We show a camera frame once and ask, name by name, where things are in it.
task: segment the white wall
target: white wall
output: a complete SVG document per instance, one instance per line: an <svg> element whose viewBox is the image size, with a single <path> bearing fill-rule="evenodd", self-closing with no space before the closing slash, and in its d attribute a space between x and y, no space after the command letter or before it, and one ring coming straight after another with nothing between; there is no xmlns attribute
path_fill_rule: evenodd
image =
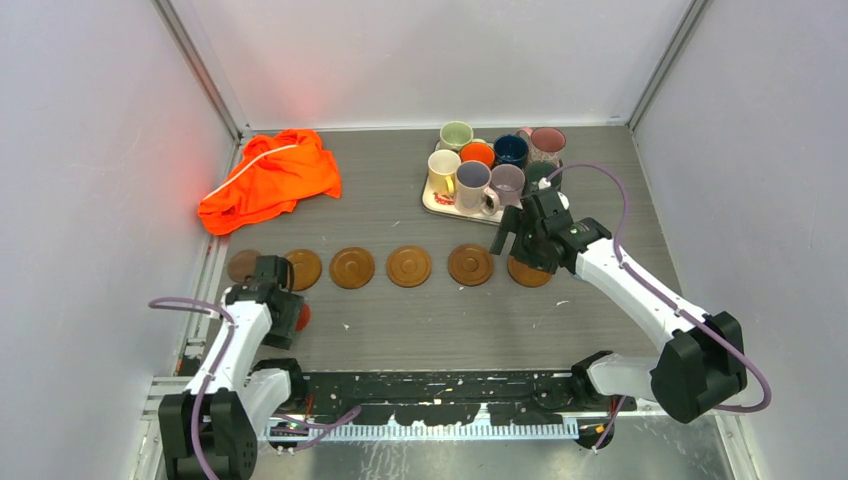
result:
<svg viewBox="0 0 848 480"><path fill-rule="evenodd" d="M229 103L272 129L621 124L689 0L175 4Z"/></svg>
<svg viewBox="0 0 848 480"><path fill-rule="evenodd" d="M231 143L150 2L5 2L0 65L0 478L126 478Z"/></svg>
<svg viewBox="0 0 848 480"><path fill-rule="evenodd" d="M846 85L844 1L714 2L637 131L681 284L774 387L767 479L845 478Z"/></svg>

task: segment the mug handle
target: mug handle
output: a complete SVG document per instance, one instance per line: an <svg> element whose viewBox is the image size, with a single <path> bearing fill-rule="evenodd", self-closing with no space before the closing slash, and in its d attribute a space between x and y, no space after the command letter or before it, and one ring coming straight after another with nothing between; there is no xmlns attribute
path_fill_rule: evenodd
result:
<svg viewBox="0 0 848 480"><path fill-rule="evenodd" d="M483 208L481 211L484 215L494 215L501 208L501 200L498 198L498 192L492 190L490 187L486 187L483 189L483 196L487 199L483 201Z"/></svg>

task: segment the cable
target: cable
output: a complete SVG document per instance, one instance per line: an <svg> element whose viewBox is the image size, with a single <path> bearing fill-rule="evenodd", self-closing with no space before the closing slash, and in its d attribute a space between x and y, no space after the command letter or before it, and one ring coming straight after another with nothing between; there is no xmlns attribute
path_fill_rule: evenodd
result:
<svg viewBox="0 0 848 480"><path fill-rule="evenodd" d="M733 406L733 405L718 405L715 407L716 410L723 410L726 412L735 412L735 413L754 413L764 410L771 404L772 399L772 391L771 386L766 380L763 372L757 368L754 363L748 359L742 352L740 352L736 347L730 344L727 340L722 338L718 333L714 332L712 329L708 328L704 325L703 322L699 321L694 315L687 312L686 310L679 308L677 303L661 292L658 288L651 284L644 277L639 275L633 267L630 266L627 262L623 260L623 254L621 253L621 233L624 231L624 227L627 225L627 217L630 213L630 198L627 195L627 189L624 188L624 184L612 171L603 167L601 165L597 165L594 163L575 163L572 165L563 165L556 170L553 171L550 175L548 175L548 181L551 181L555 176L562 173L565 170L575 167L588 167L595 169L607 177L609 177L615 185L618 187L619 193L621 193L621 200L624 203L623 212L621 214L621 220L618 222L618 227L615 230L615 235L613 235L612 246L613 251L615 253L616 260L618 260L619 266L623 268L637 283L645 287L648 291L650 291L655 297L657 297L660 301L668 305L669 308L675 311L676 314L685 318L689 323L694 325L696 328L704 332L707 336L709 336L712 340L722 346L725 350L727 350L736 360L738 360L742 365L745 366L757 379L760 383L760 387L763 389L763 399L760 403L751 406Z"/></svg>
<svg viewBox="0 0 848 480"><path fill-rule="evenodd" d="M191 306L165 305L166 303L186 303ZM233 340L235 333L235 320L233 320L232 315L230 315L230 313L224 308L213 303L195 300L193 298L161 297L151 300L147 306L154 309L177 310L205 315L211 315L211 312L215 312L220 314L228 325L227 336L224 337L224 343L221 344L218 354L215 355L214 359L212 359L209 371L206 373L206 376L203 377L203 381L200 384L200 391L197 392L197 396L194 397L194 404L191 407L191 447L194 449L195 456L197 456L197 463L200 464L201 470L203 470L203 473L206 474L206 477L209 480L220 480L218 476L215 475L215 471L209 465L209 461L206 460L206 455L203 454L203 448L200 445L200 406L203 403L203 395L206 392L206 388L209 386L209 382L218 370L218 365L224 358L224 353L227 351L227 348L230 346L230 342Z"/></svg>
<svg viewBox="0 0 848 480"><path fill-rule="evenodd" d="M610 430L612 430L613 424L615 424L615 419L618 418L618 412L621 411L622 407L624 407L624 402L627 400L627 396L622 395L621 398L618 399L618 405L615 406L615 410L612 411L612 416L610 417L610 421L607 424L607 427L604 429L603 433L601 433L598 441L592 445L592 451L595 452L595 455L598 454L598 448L603 445L604 440L607 439L607 435L609 435Z"/></svg>
<svg viewBox="0 0 848 480"><path fill-rule="evenodd" d="M333 423L329 423L329 424L326 424L326 425L321 424L321 423L309 423L309 422L305 422L305 421L303 421L303 420L298 420L298 419L296 419L296 418L294 418L294 417L290 417L290 416L288 416L288 415L283 415L283 414L281 414L281 413L275 413L275 414L274 414L274 416L275 416L275 417L282 418L283 420L285 420L285 421L287 421L287 422L289 422L289 423L297 423L297 424L298 424L298 425L300 425L300 426L305 426L305 427L307 427L307 428L312 428L312 429L315 429L315 430L324 430L323 432L321 432L321 435L318 435L317 437L315 437L315 438L313 438L312 440L309 440L309 441L307 441L307 442L305 442L305 443L299 444L298 446L296 446L296 447L294 447L294 448L292 449L292 452L299 452L299 451L301 451L301 450L305 450L305 449L307 449L307 448L309 448L309 447L314 446L316 443L318 443L319 441L321 441L321 439L322 439L322 438L324 438L324 437L326 437L327 435L329 435L329 434L330 434L333 430L335 430L336 428L338 428L338 427L340 427L340 426L342 426L342 425L345 425L345 424L347 424L347 423L350 423L350 422L351 422L351 421L353 421L353 419L354 419L354 418L356 418L356 417L357 417L357 416L358 416L361 412L362 412L362 407L361 407L361 406L359 406L359 405L357 405L357 406L355 406L355 407L351 408L350 410L348 410L348 412L347 412L347 413L345 413L344 415L342 415L341 417L339 417L339 419L338 419L338 420L336 420L335 422L333 422Z"/></svg>

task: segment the wooden coaster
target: wooden coaster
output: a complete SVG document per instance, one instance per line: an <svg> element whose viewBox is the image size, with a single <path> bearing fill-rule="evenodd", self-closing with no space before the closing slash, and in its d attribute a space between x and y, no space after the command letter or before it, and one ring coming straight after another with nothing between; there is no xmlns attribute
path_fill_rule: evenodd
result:
<svg viewBox="0 0 848 480"><path fill-rule="evenodd" d="M342 288L360 288L374 276L374 257L359 247L345 248L330 262L330 277Z"/></svg>
<svg viewBox="0 0 848 480"><path fill-rule="evenodd" d="M482 285L494 271L492 256L480 245L460 245L448 257L448 273L461 285Z"/></svg>
<svg viewBox="0 0 848 480"><path fill-rule="evenodd" d="M285 257L294 267L292 290L295 292L301 292L315 285L321 277L321 259L312 250L299 248L285 254Z"/></svg>
<svg viewBox="0 0 848 480"><path fill-rule="evenodd" d="M256 270L256 258L262 255L256 250L242 250L233 255L227 264L227 276L236 283L244 283Z"/></svg>
<svg viewBox="0 0 848 480"><path fill-rule="evenodd" d="M386 273L400 287L417 287L430 278L433 264L430 255L421 247L400 247L389 255Z"/></svg>
<svg viewBox="0 0 848 480"><path fill-rule="evenodd" d="M515 280L515 283L527 288L541 287L553 278L553 275L550 273L528 267L516 260L513 256L510 256L509 260L507 260L506 269L509 271L509 276Z"/></svg>

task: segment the orange cloth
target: orange cloth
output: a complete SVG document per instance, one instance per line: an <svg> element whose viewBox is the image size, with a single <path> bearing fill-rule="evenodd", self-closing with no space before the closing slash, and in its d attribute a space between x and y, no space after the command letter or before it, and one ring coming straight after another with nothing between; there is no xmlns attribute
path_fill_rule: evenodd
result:
<svg viewBox="0 0 848 480"><path fill-rule="evenodd" d="M321 137L312 130L285 130L274 138L258 135L243 155L227 181L197 207L203 226L213 235L291 212L302 198L342 195L333 153L321 147Z"/></svg>

